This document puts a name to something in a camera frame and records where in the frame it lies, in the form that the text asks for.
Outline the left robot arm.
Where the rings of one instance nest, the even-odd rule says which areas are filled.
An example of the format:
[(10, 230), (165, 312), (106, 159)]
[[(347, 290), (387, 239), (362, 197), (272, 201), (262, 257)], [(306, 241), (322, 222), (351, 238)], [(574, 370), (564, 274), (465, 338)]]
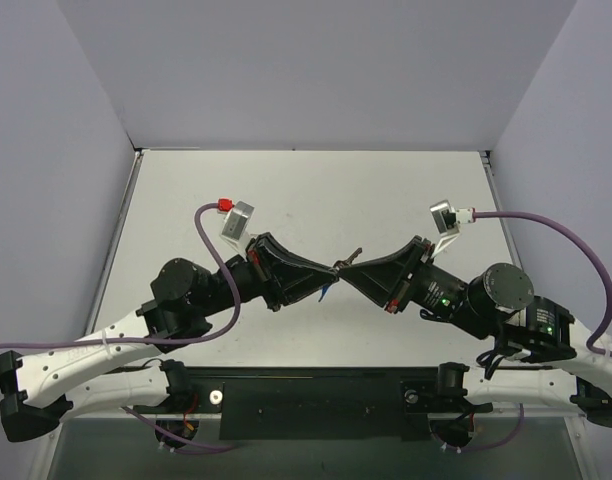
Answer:
[(186, 408), (192, 388), (170, 363), (116, 374), (131, 362), (225, 335), (244, 303), (261, 298), (277, 311), (338, 280), (335, 268), (295, 255), (271, 234), (218, 269), (168, 261), (151, 283), (152, 298), (111, 325), (73, 342), (0, 344), (0, 421), (8, 441), (34, 440), (85, 411), (131, 405)]

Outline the blue key tag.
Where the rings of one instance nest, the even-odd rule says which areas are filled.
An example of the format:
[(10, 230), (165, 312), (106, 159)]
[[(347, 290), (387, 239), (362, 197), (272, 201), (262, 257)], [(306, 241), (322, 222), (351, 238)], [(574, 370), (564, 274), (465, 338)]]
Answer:
[(318, 299), (318, 303), (322, 302), (323, 299), (325, 298), (327, 292), (329, 291), (329, 289), (331, 288), (332, 284), (328, 284), (322, 287), (321, 292), (320, 292), (320, 296)]

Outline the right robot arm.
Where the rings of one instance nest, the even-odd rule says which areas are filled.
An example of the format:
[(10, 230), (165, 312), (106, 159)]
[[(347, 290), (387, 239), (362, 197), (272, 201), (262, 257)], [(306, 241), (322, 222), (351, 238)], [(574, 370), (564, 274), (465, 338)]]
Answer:
[(543, 405), (612, 428), (612, 347), (601, 353), (587, 347), (584, 326), (568, 309), (535, 295), (517, 266), (495, 263), (464, 281), (436, 265), (436, 251), (416, 237), (385, 257), (336, 266), (341, 280), (389, 313), (415, 304), (424, 320), (492, 340), (472, 366), (438, 366), (432, 401), (445, 409)]

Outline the silver key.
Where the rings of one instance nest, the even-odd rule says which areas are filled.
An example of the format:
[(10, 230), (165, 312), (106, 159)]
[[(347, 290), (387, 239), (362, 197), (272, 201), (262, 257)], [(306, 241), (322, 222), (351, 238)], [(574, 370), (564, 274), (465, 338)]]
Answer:
[(361, 255), (363, 249), (361, 247), (356, 248), (347, 258), (337, 260), (335, 262), (336, 268), (344, 268), (346, 266), (352, 265), (353, 262), (357, 259), (359, 255)]

